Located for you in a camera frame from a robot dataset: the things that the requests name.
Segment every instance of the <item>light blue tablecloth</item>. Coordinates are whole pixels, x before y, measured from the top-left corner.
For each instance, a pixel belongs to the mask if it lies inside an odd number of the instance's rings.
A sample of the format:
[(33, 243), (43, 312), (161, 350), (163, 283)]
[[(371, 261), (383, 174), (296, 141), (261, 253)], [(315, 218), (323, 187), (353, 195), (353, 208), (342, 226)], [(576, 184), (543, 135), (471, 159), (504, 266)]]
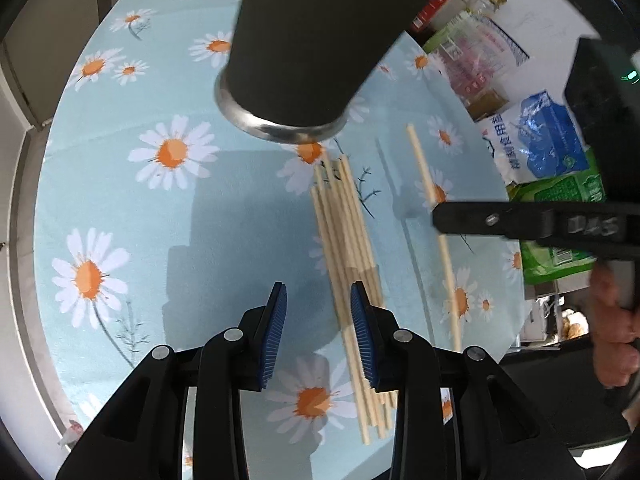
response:
[[(416, 126), (442, 199), (505, 200), (504, 186), (465, 109), (405, 34), (335, 140), (296, 148), (235, 129), (212, 90), (238, 5), (119, 0), (87, 44), (38, 188), (42, 323), (87, 425), (154, 345), (203, 345), (282, 281), (289, 313), (276, 375), (265, 394), (242, 398), (252, 478), (368, 480), (388, 467), (392, 439), (371, 430), (372, 444), (361, 444), (308, 193), (313, 165), (321, 150), (350, 156), (386, 306), (443, 348), (452, 343), (442, 264), (405, 124)], [(450, 238), (463, 346), (500, 358), (528, 313), (517, 244), (466, 242)], [(305, 404), (310, 388), (327, 396), (321, 414)]]

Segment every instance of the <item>green light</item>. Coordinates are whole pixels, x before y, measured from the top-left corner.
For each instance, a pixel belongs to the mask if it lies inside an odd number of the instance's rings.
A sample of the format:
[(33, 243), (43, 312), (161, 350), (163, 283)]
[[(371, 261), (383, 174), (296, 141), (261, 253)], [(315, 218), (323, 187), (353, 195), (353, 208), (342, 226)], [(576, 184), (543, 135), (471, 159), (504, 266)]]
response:
[(631, 72), (629, 72), (627, 75), (621, 77), (620, 79), (622, 79), (622, 81), (629, 81), (630, 79), (633, 79), (635, 77), (638, 76), (638, 72), (636, 72), (635, 70), (632, 70)]

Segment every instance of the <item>blue package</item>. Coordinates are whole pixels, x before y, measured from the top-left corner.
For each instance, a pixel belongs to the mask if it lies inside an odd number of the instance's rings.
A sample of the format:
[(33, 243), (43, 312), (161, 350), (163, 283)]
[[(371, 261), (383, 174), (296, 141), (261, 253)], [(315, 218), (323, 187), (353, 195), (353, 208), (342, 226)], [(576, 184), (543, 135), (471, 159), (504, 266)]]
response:
[(533, 182), (589, 167), (569, 113), (546, 91), (524, 99), (519, 111), (511, 107), (479, 125), (507, 184)]

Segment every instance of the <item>chopstick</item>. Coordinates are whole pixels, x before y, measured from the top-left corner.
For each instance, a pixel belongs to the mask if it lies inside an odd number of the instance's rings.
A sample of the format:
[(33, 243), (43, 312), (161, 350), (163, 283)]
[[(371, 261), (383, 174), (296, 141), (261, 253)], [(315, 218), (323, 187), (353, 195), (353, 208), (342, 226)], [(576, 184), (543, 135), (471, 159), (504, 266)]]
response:
[(360, 433), (363, 443), (369, 444), (368, 426), (376, 428), (379, 438), (385, 438), (386, 431), (392, 429), (392, 409), (398, 396), (397, 392), (376, 393), (364, 378), (351, 319), (350, 288), (351, 283), (362, 280), (372, 304), (384, 308), (382, 286), (349, 161), (345, 157), (331, 161), (324, 152), (322, 164), (326, 178), (316, 166), (311, 198), (347, 354)]
[[(414, 149), (415, 160), (418, 163), (420, 176), (422, 177), (424, 194), (428, 197), (431, 208), (434, 208), (438, 205), (436, 189), (433, 185), (433, 180), (431, 179), (431, 174), (429, 173), (429, 167), (427, 166), (427, 161), (424, 158), (424, 153), (422, 152), (420, 139), (418, 139), (418, 135), (415, 132), (415, 127), (412, 124), (408, 124), (406, 126), (406, 132), (409, 136), (409, 140), (411, 141), (411, 146)], [(447, 294), (449, 296), (449, 314), (451, 320), (451, 335), (453, 336), (453, 346), (456, 352), (462, 352), (462, 337), (460, 335), (458, 302), (456, 301), (456, 280), (453, 274), (453, 265), (451, 264), (449, 245), (447, 243), (447, 237), (445, 235), (438, 235), (438, 246), (440, 247), (440, 258), (442, 260), (445, 283), (447, 285)]]
[(358, 423), (360, 426), (360, 434), (364, 444), (370, 444), (369, 430), (367, 429), (367, 412), (365, 404), (365, 394), (363, 385), (363, 373), (360, 371), (358, 362), (360, 361), (359, 355), (357, 355), (355, 332), (353, 330), (353, 322), (351, 318), (347, 316), (347, 306), (344, 291), (346, 290), (346, 280), (344, 277), (344, 271), (340, 270), (338, 261), (340, 260), (340, 249), (337, 240), (337, 234), (335, 233), (333, 219), (330, 213), (330, 206), (324, 190), (324, 181), (320, 175), (319, 169), (316, 166), (316, 184), (317, 187), (312, 188), (311, 198), (314, 204), (314, 210), (316, 212), (316, 219), (318, 221), (318, 230), (320, 238), (322, 240), (322, 250), (324, 251), (324, 258), (326, 261), (326, 268), (329, 274), (329, 281), (331, 282), (332, 291), (334, 294), (335, 312), (338, 317), (338, 324), (340, 325), (340, 332), (342, 333), (342, 339), (344, 341), (344, 347), (347, 354), (347, 363), (349, 365), (349, 371), (351, 374), (351, 384), (353, 386), (353, 395), (355, 398), (356, 412), (358, 413)]

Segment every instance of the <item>white daisy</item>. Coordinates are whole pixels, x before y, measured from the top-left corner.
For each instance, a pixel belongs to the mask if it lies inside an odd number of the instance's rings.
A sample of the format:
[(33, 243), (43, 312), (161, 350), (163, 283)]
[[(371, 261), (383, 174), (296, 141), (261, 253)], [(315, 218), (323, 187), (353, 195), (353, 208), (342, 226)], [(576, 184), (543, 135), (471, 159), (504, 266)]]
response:
[(322, 154), (329, 146), (328, 140), (311, 144), (281, 144), (283, 150), (296, 154), (276, 173), (276, 176), (288, 178), (285, 186), (288, 192), (302, 195), (309, 190), (314, 179), (314, 166), (320, 164)]
[[(454, 281), (455, 281), (455, 295), (456, 295), (456, 303), (458, 307), (458, 319), (460, 320), (460, 333), (463, 333), (463, 329), (465, 323), (462, 321), (470, 322), (470, 311), (476, 305), (476, 297), (471, 293), (478, 288), (478, 282), (469, 283), (469, 275), (471, 274), (471, 269), (469, 267), (460, 267), (458, 272), (455, 273)], [(447, 288), (447, 282), (442, 280), (442, 285)], [(450, 309), (451, 305), (449, 299), (447, 298), (444, 302), (444, 316), (442, 317), (441, 322), (448, 322), (450, 319)]]
[(431, 71), (429, 69), (429, 57), (425, 53), (423, 49), (419, 46), (412, 48), (411, 51), (411, 59), (408, 59), (404, 62), (406, 67), (409, 69), (413, 75), (415, 75), (418, 79), (420, 78), (430, 78)]
[(494, 298), (492, 298), (486, 289), (482, 290), (478, 295), (478, 307), (480, 315), (485, 320), (489, 321), (494, 315)]
[(367, 101), (364, 97), (356, 95), (348, 105), (349, 118), (357, 123), (363, 123), (364, 117), (369, 113)]
[(145, 75), (147, 68), (149, 65), (143, 61), (124, 62), (117, 67), (113, 78), (117, 79), (121, 85), (126, 85), (129, 81), (136, 81), (139, 75)]
[(309, 250), (309, 257), (317, 259), (316, 269), (323, 276), (326, 274), (326, 259), (324, 258), (324, 249), (322, 248), (322, 239), (319, 236), (314, 236), (314, 242), (318, 244), (318, 247), (314, 247)]
[(120, 310), (121, 303), (115, 294), (126, 294), (127, 284), (111, 276), (111, 271), (129, 261), (129, 253), (123, 248), (111, 252), (105, 257), (111, 233), (100, 233), (96, 238), (95, 228), (89, 229), (86, 236), (86, 250), (82, 250), (82, 240), (78, 229), (66, 237), (66, 246), (73, 257), (73, 263), (54, 258), (51, 265), (59, 276), (52, 279), (61, 286), (56, 294), (60, 302), (60, 312), (66, 314), (74, 308), (71, 325), (79, 327), (84, 313), (89, 310), (89, 322), (98, 328), (98, 316), (103, 322), (109, 322), (109, 308)]
[(156, 124), (155, 130), (148, 130), (140, 135), (140, 140), (152, 146), (137, 148), (129, 153), (131, 162), (147, 162), (147, 165), (136, 174), (138, 182), (148, 180), (149, 189), (155, 189), (162, 183), (166, 190), (172, 188), (175, 181), (180, 189), (186, 189), (187, 179), (183, 169), (197, 177), (209, 176), (209, 170), (199, 162), (213, 162), (217, 159), (214, 153), (220, 149), (209, 145), (214, 134), (207, 134), (209, 123), (200, 123), (187, 133), (189, 118), (174, 116), (170, 131), (164, 123)]
[(520, 243), (514, 240), (505, 242), (507, 251), (502, 254), (504, 265), (502, 270), (507, 276), (510, 283), (522, 279), (522, 253), (520, 252)]
[(124, 17), (116, 18), (111, 24), (111, 31), (116, 32), (121, 28), (133, 27), (149, 20), (156, 12), (152, 9), (130, 10)]
[(398, 79), (393, 69), (386, 63), (380, 63), (379, 65), (377, 65), (376, 70), (383, 74), (390, 81), (395, 81), (396, 79)]
[(458, 135), (451, 123), (446, 123), (440, 117), (431, 116), (427, 120), (429, 133), (438, 139), (438, 145), (449, 155), (462, 152), (462, 137)]
[[(438, 202), (438, 204), (446, 202), (447, 200), (455, 200), (456, 198), (450, 193), (450, 191), (453, 189), (453, 184), (451, 183), (451, 181), (448, 178), (445, 178), (444, 174), (440, 170), (429, 168), (429, 173), (431, 173), (431, 180), (433, 181), (433, 185), (436, 189), (436, 201)], [(424, 193), (424, 186), (422, 185), (422, 181), (416, 180), (414, 185), (420, 190), (418, 194), (424, 199), (422, 207), (430, 209), (431, 202), (429, 201), (427, 195)]]
[(202, 61), (211, 58), (213, 68), (222, 65), (231, 51), (231, 32), (224, 33), (221, 30), (217, 35), (205, 34), (203, 39), (193, 40), (194, 45), (189, 47), (190, 56), (194, 61)]
[(315, 356), (311, 366), (303, 359), (297, 358), (298, 377), (281, 370), (276, 373), (287, 393), (267, 391), (267, 400), (281, 402), (286, 406), (273, 410), (267, 417), (268, 422), (280, 422), (277, 433), (287, 433), (294, 428), (290, 444), (302, 439), (304, 434), (312, 428), (314, 438), (319, 444), (324, 443), (324, 425), (329, 422), (339, 430), (343, 424), (337, 417), (356, 418), (356, 405), (350, 400), (336, 400), (350, 396), (353, 393), (351, 383), (347, 381), (341, 386), (340, 378), (346, 370), (346, 360), (342, 360), (329, 377), (329, 370), (324, 366), (324, 358)]
[(71, 71), (65, 88), (73, 86), (77, 92), (87, 81), (94, 83), (98, 81), (100, 74), (108, 72), (117, 61), (124, 59), (124, 56), (116, 55), (121, 50), (121, 48), (112, 48), (104, 52), (99, 50), (95, 54), (84, 56), (84, 62), (78, 63)]
[(94, 420), (95, 416), (100, 413), (102, 409), (102, 403), (94, 394), (88, 395), (89, 401), (86, 400), (80, 403), (80, 409), (89, 419), (89, 421)]

